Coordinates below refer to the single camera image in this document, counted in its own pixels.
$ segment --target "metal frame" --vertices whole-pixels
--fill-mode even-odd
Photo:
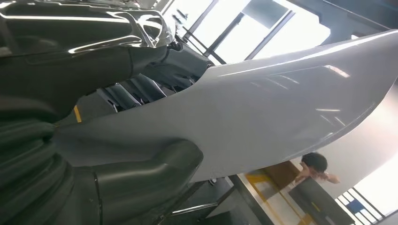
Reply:
[[[257,47],[245,58],[245,60],[253,59],[262,48],[268,44],[268,42],[281,30],[281,28],[295,15],[291,10],[287,11],[274,26],[271,31],[265,36],[265,38],[257,45]]]
[[[199,18],[192,24],[192,26],[189,28],[189,33],[187,32],[184,36],[183,39],[188,39],[190,36],[192,36],[192,33],[199,27],[199,25],[202,23],[202,21],[205,19],[207,14],[214,8],[214,6],[218,3],[219,0],[213,0],[210,5],[205,9],[205,11],[199,16]]]
[[[173,211],[181,206],[184,202],[186,202],[206,181],[200,181],[194,183],[189,189],[184,192],[180,198],[178,198],[170,207],[165,210],[163,214],[161,214],[152,225],[160,225],[167,217],[171,216]]]
[[[370,207],[372,207],[378,214],[380,214],[380,216],[382,216],[382,220],[384,219],[384,218],[386,218],[386,216],[384,215],[384,214],[382,214],[372,203],[370,203],[357,189],[355,189],[354,187],[352,187],[351,188],[355,193],[357,193],[367,204],[369,204],[370,205]]]
[[[209,56],[212,54],[214,56],[215,49],[221,44],[221,42],[231,33],[232,29],[234,29],[239,22],[244,17],[243,13],[239,13],[235,19],[228,25],[228,27],[218,36],[218,38],[210,45],[209,49],[203,53],[204,56]]]

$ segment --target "white wall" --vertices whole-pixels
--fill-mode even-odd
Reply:
[[[328,172],[340,177],[340,184],[320,183],[334,198],[352,188],[383,165],[398,151],[398,86],[358,127],[337,141],[319,149],[329,163]],[[298,165],[300,159],[292,162]]]

